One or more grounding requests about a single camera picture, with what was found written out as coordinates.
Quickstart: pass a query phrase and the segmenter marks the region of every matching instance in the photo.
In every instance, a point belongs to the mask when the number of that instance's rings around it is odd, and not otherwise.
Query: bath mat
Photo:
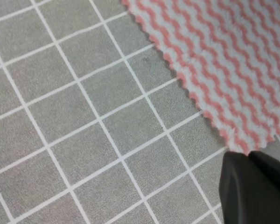
[[[280,0],[122,3],[231,151],[280,134]]]

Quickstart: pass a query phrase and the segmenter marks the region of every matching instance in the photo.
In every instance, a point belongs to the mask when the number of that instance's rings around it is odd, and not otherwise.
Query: wavy stripe pattern
[[[230,150],[280,134],[280,0],[122,2]]]

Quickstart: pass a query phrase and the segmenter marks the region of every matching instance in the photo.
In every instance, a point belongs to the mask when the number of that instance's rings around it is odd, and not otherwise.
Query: pink and white striped rug
[[[122,2],[230,150],[280,134],[280,0]]]

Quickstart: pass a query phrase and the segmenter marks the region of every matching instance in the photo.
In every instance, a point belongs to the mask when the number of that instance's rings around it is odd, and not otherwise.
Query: black object
[[[219,194],[225,224],[280,224],[280,162],[259,151],[225,153]]]

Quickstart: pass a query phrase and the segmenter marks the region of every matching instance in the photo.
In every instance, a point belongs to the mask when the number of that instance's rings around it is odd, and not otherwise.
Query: gray tile floor
[[[219,224],[225,150],[118,0],[0,0],[0,224]]]

